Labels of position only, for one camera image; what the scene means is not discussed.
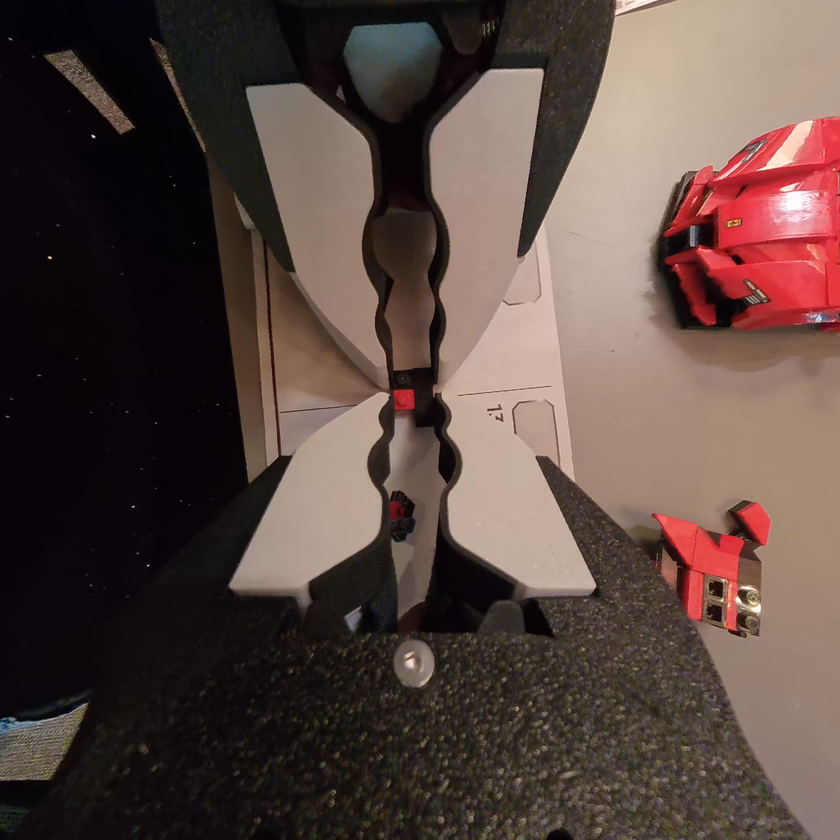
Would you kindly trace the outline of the small black red brick assembly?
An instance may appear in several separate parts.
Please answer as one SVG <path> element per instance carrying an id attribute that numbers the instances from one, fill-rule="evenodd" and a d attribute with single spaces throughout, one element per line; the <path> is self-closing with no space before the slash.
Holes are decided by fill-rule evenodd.
<path id="1" fill-rule="evenodd" d="M 433 369 L 416 367 L 396 370 L 391 379 L 396 412 L 410 413 L 416 427 L 434 427 L 438 403 Z"/>

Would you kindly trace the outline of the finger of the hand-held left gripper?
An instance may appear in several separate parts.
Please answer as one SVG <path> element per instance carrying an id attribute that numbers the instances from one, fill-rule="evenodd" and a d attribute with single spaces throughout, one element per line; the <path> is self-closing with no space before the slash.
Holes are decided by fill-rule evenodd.
<path id="1" fill-rule="evenodd" d="M 446 385 L 490 325 L 521 262 L 520 236 L 543 69 L 490 69 L 438 120 L 428 142 L 430 196 L 444 226 L 435 279 Z"/>
<path id="2" fill-rule="evenodd" d="M 342 352 L 387 389 L 386 282 L 371 239 L 382 199 L 375 135 L 338 96 L 300 82 L 250 86 L 246 97 L 287 241 L 288 271 Z"/>

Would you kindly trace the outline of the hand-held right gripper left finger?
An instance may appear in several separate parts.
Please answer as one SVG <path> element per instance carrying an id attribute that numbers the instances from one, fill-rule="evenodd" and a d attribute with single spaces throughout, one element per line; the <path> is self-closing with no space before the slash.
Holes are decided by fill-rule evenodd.
<path id="1" fill-rule="evenodd" d="M 383 440 L 378 392 L 314 432 L 291 457 L 229 582 L 239 595 L 316 599 L 320 575 L 372 545 L 382 532 L 382 490 L 369 468 Z"/>

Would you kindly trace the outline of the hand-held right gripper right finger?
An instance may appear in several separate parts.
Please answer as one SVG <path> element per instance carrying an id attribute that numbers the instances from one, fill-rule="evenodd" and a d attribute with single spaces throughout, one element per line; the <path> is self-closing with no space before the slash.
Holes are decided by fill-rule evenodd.
<path id="1" fill-rule="evenodd" d="M 503 422 L 453 392 L 437 394 L 442 571 L 500 583 L 490 599 L 588 596 L 595 581 L 537 456 Z"/>

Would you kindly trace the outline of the red brick-built toy car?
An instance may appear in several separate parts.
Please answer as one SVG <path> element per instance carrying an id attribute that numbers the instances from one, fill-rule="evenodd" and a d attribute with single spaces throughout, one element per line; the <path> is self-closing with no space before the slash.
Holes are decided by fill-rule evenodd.
<path id="1" fill-rule="evenodd" d="M 839 118 L 747 143 L 675 185 L 658 268 L 683 330 L 839 331 Z"/>

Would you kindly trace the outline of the white instruction booklet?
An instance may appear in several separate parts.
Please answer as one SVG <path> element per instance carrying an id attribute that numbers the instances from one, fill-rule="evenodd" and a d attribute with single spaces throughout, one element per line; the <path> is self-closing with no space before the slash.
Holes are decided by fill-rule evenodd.
<path id="1" fill-rule="evenodd" d="M 254 230 L 246 254 L 251 266 L 238 280 L 239 302 L 228 293 L 239 409 L 248 478 L 279 456 L 292 455 L 315 431 L 375 392 L 346 358 Z M 434 252 L 430 213 L 390 211 L 374 225 L 374 252 L 394 281 L 386 317 L 395 365 L 427 360 L 434 302 L 423 270 Z M 447 385 L 517 434 L 536 455 L 572 476 L 571 436 L 555 318 L 546 234 L 521 262 L 490 326 Z M 416 505 L 416 526 L 392 546 L 403 627 L 418 623 L 431 575 L 443 479 L 438 439 L 398 413 L 391 443 L 388 491 Z"/>

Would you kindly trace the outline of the red black brick subassembly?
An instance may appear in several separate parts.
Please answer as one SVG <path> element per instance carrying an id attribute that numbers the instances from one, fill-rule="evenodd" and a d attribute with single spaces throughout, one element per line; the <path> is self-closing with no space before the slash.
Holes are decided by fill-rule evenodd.
<path id="1" fill-rule="evenodd" d="M 688 618 L 739 637 L 759 637 L 762 562 L 757 550 L 770 538 L 763 505 L 742 500 L 728 511 L 730 532 L 714 532 L 663 513 L 654 567 L 677 593 Z"/>

